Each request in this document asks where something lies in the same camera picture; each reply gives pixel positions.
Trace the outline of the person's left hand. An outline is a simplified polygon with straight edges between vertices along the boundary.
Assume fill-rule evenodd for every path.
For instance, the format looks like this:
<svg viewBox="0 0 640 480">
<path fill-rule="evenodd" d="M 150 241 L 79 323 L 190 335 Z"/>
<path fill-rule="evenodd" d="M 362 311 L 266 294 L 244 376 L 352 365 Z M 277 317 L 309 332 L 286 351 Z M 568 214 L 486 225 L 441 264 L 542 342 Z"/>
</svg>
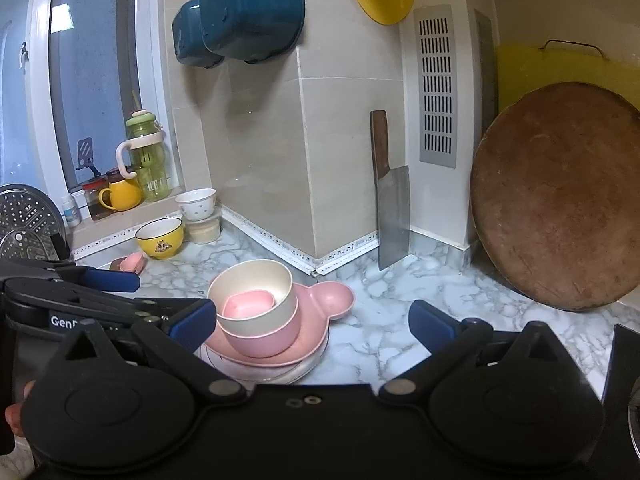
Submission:
<svg viewBox="0 0 640 480">
<path fill-rule="evenodd" d="M 32 391 L 32 387 L 35 385 L 35 381 L 31 380 L 25 385 L 23 390 L 24 400 L 28 397 Z M 22 428 L 22 408 L 24 402 L 18 402 L 12 404 L 6 408 L 4 416 L 6 416 L 6 422 L 10 426 L 15 437 L 24 438 L 24 431 Z"/>
</svg>

